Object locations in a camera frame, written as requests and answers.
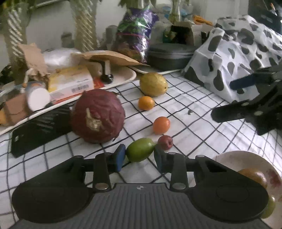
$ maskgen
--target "smartphone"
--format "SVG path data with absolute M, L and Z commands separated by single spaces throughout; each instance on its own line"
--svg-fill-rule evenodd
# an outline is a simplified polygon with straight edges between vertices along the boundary
M 14 157 L 36 149 L 71 132 L 72 105 L 63 105 L 23 123 L 12 132 L 11 153 Z

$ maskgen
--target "lime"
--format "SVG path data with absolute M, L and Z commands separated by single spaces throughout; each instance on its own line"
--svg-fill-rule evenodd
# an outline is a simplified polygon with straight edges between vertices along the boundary
M 276 204 L 275 204 L 274 196 L 269 195 L 267 206 L 266 206 L 265 210 L 263 211 L 261 218 L 266 219 L 266 218 L 270 217 L 271 214 L 273 213 L 274 209 L 275 209 L 275 205 Z
M 150 138 L 140 138 L 132 142 L 126 149 L 126 156 L 131 162 L 145 160 L 154 151 L 155 143 Z

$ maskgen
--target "orange tomato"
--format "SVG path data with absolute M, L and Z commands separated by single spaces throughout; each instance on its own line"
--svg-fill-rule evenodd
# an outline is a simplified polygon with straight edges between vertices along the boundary
M 167 117 L 158 117 L 153 123 L 155 134 L 164 134 L 170 128 L 170 120 Z
M 138 106 L 141 110 L 151 110 L 155 106 L 155 101 L 149 96 L 143 96 L 138 100 Z

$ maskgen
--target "white tray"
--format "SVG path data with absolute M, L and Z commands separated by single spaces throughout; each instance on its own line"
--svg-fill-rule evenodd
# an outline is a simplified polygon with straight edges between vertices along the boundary
M 156 72 L 159 73 L 161 75 L 165 75 L 165 74 L 170 74 L 173 72 L 178 72 L 181 69 L 174 69 L 174 70 L 169 70 L 169 71 L 161 71 L 159 69 L 153 68 L 151 66 L 146 66 L 146 65 L 136 65 L 136 66 L 130 66 L 131 69 L 133 69 L 136 72 L 142 73 L 142 74 L 147 74 L 149 72 Z
M 267 219 L 263 219 L 263 221 L 272 229 L 280 229 L 282 225 L 282 179 L 272 164 L 255 153 L 243 150 L 222 153 L 215 156 L 213 160 L 235 171 L 246 168 L 256 168 L 263 172 L 267 180 L 266 190 L 269 194 L 273 195 L 276 200 L 274 212 Z M 273 185 L 272 179 L 278 179 L 280 184 Z M 195 185 L 195 179 L 193 179 L 192 182 L 190 182 L 189 187 L 194 187 Z
M 136 72 L 133 71 L 132 69 L 128 68 L 128 67 L 113 67 L 111 69 L 111 73 L 112 75 L 114 76 L 114 80 L 112 83 L 110 84 L 107 84 L 106 86 L 102 87 L 101 89 L 109 89 L 109 88 L 112 88 L 112 87 L 116 87 L 116 86 L 119 86 L 119 85 L 123 85 L 123 84 L 126 84 L 126 83 L 129 83 L 133 80 L 135 80 L 136 78 Z M 11 131 L 12 129 L 16 128 L 17 126 L 25 123 L 26 121 L 30 120 L 30 119 L 33 119 L 41 114 L 44 114 L 50 110 L 53 110 L 57 107 L 60 107 L 62 105 L 65 105 L 67 103 L 70 103 L 70 102 L 73 102 L 75 100 L 78 100 L 80 98 L 81 95 L 78 95 L 76 97 L 73 97 L 73 98 L 70 98 L 66 101 L 63 101 L 61 103 L 58 103 L 58 104 L 55 104 L 51 107 L 48 107 L 44 110 L 41 110 L 41 111 L 38 111 L 36 112 L 35 114 L 32 114 L 31 116 L 29 116 L 28 118 L 25 118 L 21 121 L 19 121 L 16 125 L 14 126 L 7 126 L 7 127 L 4 127 L 4 126 L 1 126 L 0 127 L 0 136 L 7 133 L 8 131 Z

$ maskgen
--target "grid pattern table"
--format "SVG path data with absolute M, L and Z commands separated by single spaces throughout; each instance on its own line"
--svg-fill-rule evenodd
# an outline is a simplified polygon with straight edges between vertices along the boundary
M 212 108 L 228 104 L 226 101 L 182 78 L 179 72 L 165 75 L 169 89 L 167 93 L 155 98 L 156 106 L 150 111 L 140 111 L 138 99 L 143 95 L 139 81 L 134 81 L 110 89 L 120 93 L 118 96 L 126 113 L 124 128 L 115 141 L 104 144 L 84 142 L 74 133 L 61 136 L 29 153 L 14 158 L 9 154 L 11 133 L 0 137 L 0 228 L 7 229 L 17 220 L 11 204 L 15 188 L 49 168 L 74 155 L 94 158 L 102 152 L 114 152 L 119 144 L 128 146 L 132 141 L 149 137 L 157 141 L 160 135 L 153 134 L 153 121 L 159 116 L 170 119 L 171 127 L 166 135 L 173 137 L 174 145 L 169 151 L 181 153 L 189 158 L 198 154 L 210 158 L 232 150 L 254 152 L 276 168 L 282 176 L 282 138 L 276 131 L 263 136 L 255 133 L 255 128 L 236 120 L 216 123 L 211 119 Z M 188 181 L 193 173 L 188 172 Z M 92 174 L 87 173 L 85 183 L 91 186 Z M 111 183 L 155 183 L 169 185 L 170 173 L 160 174 L 153 155 L 140 163 L 130 163 L 127 159 L 119 173 L 110 175 Z

